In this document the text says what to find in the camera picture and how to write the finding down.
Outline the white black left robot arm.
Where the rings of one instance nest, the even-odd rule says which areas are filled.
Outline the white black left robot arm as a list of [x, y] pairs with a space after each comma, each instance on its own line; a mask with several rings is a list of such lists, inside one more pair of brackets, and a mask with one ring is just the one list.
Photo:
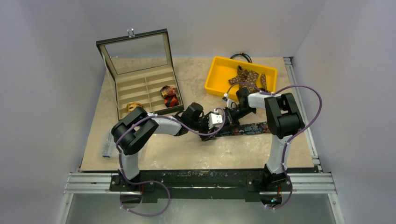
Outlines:
[[128, 191], [138, 188], [138, 153], [153, 134], [181, 136], [192, 132], [202, 140], [209, 140], [223, 127], [224, 115], [222, 109], [204, 114], [198, 103], [192, 103], [172, 116], [150, 113], [142, 108], [130, 112], [111, 129], [119, 153], [119, 171], [123, 175], [121, 185]]

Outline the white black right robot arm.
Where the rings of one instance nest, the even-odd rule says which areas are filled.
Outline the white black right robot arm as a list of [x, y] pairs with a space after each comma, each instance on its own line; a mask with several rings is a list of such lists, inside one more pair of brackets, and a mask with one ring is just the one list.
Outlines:
[[265, 165], [269, 173], [262, 177], [262, 183], [266, 189], [273, 190], [281, 182], [278, 174], [287, 170], [286, 159], [292, 137], [305, 127], [301, 113], [292, 93], [249, 93], [247, 88], [242, 88], [236, 94], [239, 103], [227, 115], [229, 121], [238, 120], [257, 108], [266, 112], [268, 129], [273, 138]]

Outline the navy floral tie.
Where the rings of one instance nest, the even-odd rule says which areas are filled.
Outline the navy floral tie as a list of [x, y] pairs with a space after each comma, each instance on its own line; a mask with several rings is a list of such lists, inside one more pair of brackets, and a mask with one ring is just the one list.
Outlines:
[[222, 129], [218, 132], [215, 137], [224, 137], [224, 136], [238, 136], [238, 135], [256, 135], [270, 133], [267, 122], [257, 122], [251, 124], [243, 124], [230, 126]]

